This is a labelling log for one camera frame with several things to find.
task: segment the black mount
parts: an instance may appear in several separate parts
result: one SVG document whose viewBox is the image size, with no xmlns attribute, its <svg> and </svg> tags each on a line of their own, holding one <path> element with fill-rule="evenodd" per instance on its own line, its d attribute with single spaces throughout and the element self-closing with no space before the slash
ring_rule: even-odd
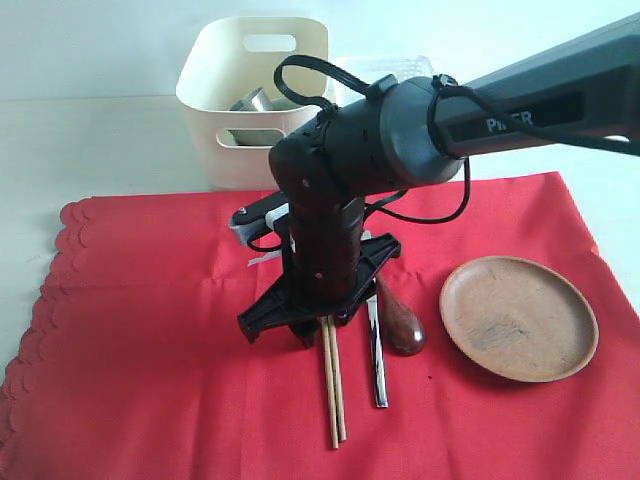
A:
<svg viewBox="0 0 640 480">
<path fill-rule="evenodd" d="M 374 278 L 383 265 L 400 256 L 401 244 L 390 233 L 361 241 L 357 283 L 349 298 L 340 303 L 313 304 L 292 294 L 288 216 L 278 220 L 274 227 L 282 241 L 283 273 L 256 303 L 238 316 L 240 329 L 252 343 L 263 330 L 287 325 L 306 347 L 312 347 L 320 328 L 318 318 L 333 315 L 338 325 L 349 323 L 360 306 L 375 294 Z"/>
</svg>

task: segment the white plastic basket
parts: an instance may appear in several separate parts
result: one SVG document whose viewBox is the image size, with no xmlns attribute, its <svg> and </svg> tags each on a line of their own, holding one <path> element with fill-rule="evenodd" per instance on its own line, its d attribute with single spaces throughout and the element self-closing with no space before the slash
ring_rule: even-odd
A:
<svg viewBox="0 0 640 480">
<path fill-rule="evenodd" d="M 289 51 L 250 51 L 246 40 L 266 36 L 291 36 Z M 205 173 L 216 189 L 270 190 L 276 184 L 269 170 L 270 147 L 237 146 L 228 130 L 275 129 L 283 135 L 310 120 L 318 111 L 307 106 L 286 111 L 230 112 L 248 92 L 262 87 L 270 99 L 282 97 L 273 82 L 273 71 L 293 53 L 322 59 L 329 56 L 327 28 L 299 17 L 232 17 L 205 26 L 198 35 L 176 85 L 185 119 Z M 305 95 L 325 95 L 324 75 L 291 67 L 284 78 Z"/>
<path fill-rule="evenodd" d="M 398 82 L 412 77 L 431 77 L 433 67 L 423 55 L 373 55 L 365 57 L 340 57 L 335 64 L 367 83 L 375 82 L 385 75 L 394 74 Z M 363 98 L 339 82 L 333 82 L 335 101 L 341 107 Z"/>
</svg>

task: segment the white table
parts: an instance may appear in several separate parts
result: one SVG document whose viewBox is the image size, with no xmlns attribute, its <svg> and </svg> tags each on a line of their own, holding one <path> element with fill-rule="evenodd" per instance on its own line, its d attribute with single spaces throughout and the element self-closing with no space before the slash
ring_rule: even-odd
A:
<svg viewBox="0 0 640 480">
<path fill-rule="evenodd" d="M 638 310 L 637 158 L 550 146 L 477 157 L 472 166 L 475 179 L 553 170 Z M 0 102 L 0 364 L 29 326 L 66 203 L 207 189 L 174 97 Z"/>
</svg>

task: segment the wooden spoon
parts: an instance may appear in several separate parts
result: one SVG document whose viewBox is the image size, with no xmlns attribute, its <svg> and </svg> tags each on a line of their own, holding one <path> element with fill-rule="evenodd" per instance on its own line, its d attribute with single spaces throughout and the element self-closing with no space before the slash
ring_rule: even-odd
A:
<svg viewBox="0 0 640 480">
<path fill-rule="evenodd" d="M 396 298 L 382 276 L 376 276 L 378 320 L 382 342 L 397 355 L 415 355 L 426 341 L 422 322 Z"/>
</svg>

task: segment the chopsticks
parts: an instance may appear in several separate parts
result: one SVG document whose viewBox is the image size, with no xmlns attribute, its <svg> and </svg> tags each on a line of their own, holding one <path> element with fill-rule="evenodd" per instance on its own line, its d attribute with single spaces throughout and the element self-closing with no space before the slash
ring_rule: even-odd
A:
<svg viewBox="0 0 640 480">
<path fill-rule="evenodd" d="M 322 325 L 324 372 L 327 381 L 327 400 L 331 426 L 331 445 L 335 449 L 339 447 L 340 442 L 344 442 L 347 439 L 338 337 L 333 316 L 321 317 L 320 321 Z"/>
</svg>

